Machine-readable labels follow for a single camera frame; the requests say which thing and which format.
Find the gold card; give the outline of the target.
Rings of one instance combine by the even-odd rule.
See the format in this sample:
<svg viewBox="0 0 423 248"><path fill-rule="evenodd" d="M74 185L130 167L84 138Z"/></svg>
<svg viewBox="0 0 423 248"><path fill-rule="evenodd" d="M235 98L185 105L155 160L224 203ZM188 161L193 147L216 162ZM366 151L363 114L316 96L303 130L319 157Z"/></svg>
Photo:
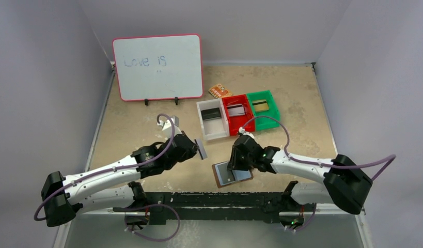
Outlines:
<svg viewBox="0 0 423 248"><path fill-rule="evenodd" d="M265 112L269 110L268 102L265 99L252 101L252 106L255 113Z"/></svg>

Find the white plastic bin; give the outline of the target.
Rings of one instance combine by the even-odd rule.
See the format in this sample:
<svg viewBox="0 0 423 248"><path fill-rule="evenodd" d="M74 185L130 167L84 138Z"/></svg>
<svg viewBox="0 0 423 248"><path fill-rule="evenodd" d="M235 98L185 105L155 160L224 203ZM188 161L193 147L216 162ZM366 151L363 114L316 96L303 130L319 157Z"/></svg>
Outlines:
<svg viewBox="0 0 423 248"><path fill-rule="evenodd" d="M229 137L228 120L221 99L199 101L196 102L196 106L202 135L206 141ZM222 117L220 119L203 121L200 111L216 107L220 108Z"/></svg>

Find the white board pink frame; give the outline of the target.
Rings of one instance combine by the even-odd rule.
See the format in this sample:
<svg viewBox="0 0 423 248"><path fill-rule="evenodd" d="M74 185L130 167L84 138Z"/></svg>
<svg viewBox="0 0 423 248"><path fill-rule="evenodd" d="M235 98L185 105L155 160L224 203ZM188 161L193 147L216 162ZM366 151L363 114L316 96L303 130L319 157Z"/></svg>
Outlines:
<svg viewBox="0 0 423 248"><path fill-rule="evenodd" d="M117 38L112 46L123 101L191 99L203 95L198 34Z"/></svg>

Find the orange spiral notebook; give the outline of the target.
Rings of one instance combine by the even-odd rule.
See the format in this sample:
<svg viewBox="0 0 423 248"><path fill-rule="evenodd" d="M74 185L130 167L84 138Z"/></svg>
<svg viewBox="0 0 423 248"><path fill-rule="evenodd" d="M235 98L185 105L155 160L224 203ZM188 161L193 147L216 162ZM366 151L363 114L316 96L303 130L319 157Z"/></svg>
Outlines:
<svg viewBox="0 0 423 248"><path fill-rule="evenodd" d="M216 99L231 97L233 95L232 92L222 84L216 84L212 86L211 88L209 88L208 93Z"/></svg>

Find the red plastic bin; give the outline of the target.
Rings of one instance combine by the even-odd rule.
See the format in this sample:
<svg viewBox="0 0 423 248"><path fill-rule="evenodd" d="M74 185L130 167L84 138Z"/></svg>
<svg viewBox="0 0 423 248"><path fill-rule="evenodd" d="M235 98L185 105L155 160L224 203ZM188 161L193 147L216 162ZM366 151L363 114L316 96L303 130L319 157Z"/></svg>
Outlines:
<svg viewBox="0 0 423 248"><path fill-rule="evenodd" d="M224 105L225 114L228 120L229 135L236 136L238 133L238 129L254 117L247 95L243 94L225 97L222 98L222 103ZM229 117L228 112L226 110L226 106L234 104L243 104L246 110L246 114L243 116Z"/></svg>

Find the green plastic bin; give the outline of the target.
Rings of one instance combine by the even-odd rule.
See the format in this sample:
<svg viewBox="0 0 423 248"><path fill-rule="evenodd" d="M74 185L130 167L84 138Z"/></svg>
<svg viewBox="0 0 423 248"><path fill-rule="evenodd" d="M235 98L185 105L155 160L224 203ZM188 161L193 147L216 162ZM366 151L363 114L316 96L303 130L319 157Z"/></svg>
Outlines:
<svg viewBox="0 0 423 248"><path fill-rule="evenodd" d="M263 115L280 120L280 111L270 90L251 92L246 95L254 116ZM272 129L279 126L279 123L276 121L265 117L256 118L254 122L256 131Z"/></svg>

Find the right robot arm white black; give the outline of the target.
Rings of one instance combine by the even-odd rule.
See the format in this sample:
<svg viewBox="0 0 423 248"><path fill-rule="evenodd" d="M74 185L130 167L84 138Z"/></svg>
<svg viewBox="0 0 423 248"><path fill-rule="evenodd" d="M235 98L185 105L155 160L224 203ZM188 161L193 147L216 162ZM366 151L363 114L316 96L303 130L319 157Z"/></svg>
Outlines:
<svg viewBox="0 0 423 248"><path fill-rule="evenodd" d="M335 204L349 214L360 214L373 181L344 155L317 159L288 153L274 146L261 147L254 138L241 135L232 146L227 165L231 171L288 174L308 179L289 187L289 197L299 205Z"/></svg>

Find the black card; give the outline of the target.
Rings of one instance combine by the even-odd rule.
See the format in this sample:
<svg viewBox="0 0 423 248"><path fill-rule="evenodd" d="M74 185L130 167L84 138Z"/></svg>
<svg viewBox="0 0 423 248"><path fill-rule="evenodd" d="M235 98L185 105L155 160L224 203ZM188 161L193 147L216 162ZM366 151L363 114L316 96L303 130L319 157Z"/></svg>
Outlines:
<svg viewBox="0 0 423 248"><path fill-rule="evenodd" d="M221 110L218 107L201 110L200 113L203 121L220 119L222 117Z"/></svg>

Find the brown leather card holder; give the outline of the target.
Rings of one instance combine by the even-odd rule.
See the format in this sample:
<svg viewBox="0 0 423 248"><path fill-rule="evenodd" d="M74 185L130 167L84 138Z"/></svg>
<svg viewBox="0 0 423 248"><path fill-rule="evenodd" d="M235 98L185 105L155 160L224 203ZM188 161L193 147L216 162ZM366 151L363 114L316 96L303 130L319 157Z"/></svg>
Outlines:
<svg viewBox="0 0 423 248"><path fill-rule="evenodd" d="M227 168L228 161L212 165L213 175L218 188L235 183L252 180L254 175L249 170L231 170Z"/></svg>

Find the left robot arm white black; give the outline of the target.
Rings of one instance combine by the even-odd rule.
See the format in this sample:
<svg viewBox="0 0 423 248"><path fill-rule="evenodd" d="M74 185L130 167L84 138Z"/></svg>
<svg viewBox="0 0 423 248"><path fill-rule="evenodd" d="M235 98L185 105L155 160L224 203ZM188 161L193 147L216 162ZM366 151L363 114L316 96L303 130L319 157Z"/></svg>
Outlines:
<svg viewBox="0 0 423 248"><path fill-rule="evenodd" d="M131 187L113 191L109 188L159 175L198 152L198 143L179 133L165 142L140 147L117 162L88 172L67 176L59 171L52 172L42 187L42 204L34 219L45 221L48 227L56 227L70 222L79 213L106 208L110 198L130 206L137 200Z"/></svg>

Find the silver card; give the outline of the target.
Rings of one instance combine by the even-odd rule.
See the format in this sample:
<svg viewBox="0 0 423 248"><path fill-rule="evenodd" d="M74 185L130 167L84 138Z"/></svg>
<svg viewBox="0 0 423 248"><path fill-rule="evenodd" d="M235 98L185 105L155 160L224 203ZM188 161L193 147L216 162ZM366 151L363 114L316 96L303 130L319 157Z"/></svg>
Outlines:
<svg viewBox="0 0 423 248"><path fill-rule="evenodd" d="M246 114L243 104L234 104L226 106L229 117L243 116Z"/></svg>
<svg viewBox="0 0 423 248"><path fill-rule="evenodd" d="M200 155L201 160L205 160L208 157L208 155L207 155L207 152L205 150L205 146L204 146L203 142L199 138L194 139L194 141L195 141L195 144L198 147L198 153Z"/></svg>

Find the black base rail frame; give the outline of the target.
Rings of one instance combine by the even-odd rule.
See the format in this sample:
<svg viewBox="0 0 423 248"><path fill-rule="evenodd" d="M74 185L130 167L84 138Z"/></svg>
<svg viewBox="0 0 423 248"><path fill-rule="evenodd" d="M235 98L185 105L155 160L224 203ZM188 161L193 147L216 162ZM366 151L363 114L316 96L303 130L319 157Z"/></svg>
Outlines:
<svg viewBox="0 0 423 248"><path fill-rule="evenodd" d="M125 214L127 225L164 225L169 220L260 221L300 227L322 207L332 204L299 205L289 197L290 182L282 192L144 192L140 183L130 183L132 203L111 206L110 212Z"/></svg>

